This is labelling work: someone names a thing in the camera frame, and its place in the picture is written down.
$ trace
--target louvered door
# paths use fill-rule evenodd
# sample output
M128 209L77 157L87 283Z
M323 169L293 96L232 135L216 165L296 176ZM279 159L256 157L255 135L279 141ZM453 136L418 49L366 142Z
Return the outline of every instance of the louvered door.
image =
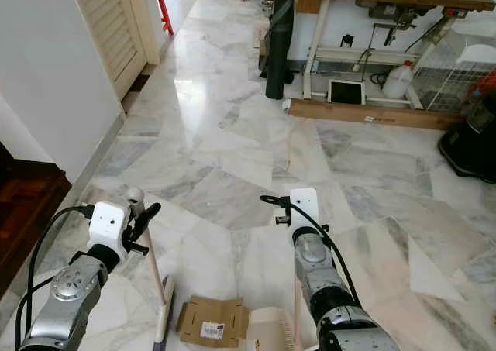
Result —
M119 99L145 66L130 0L77 0Z

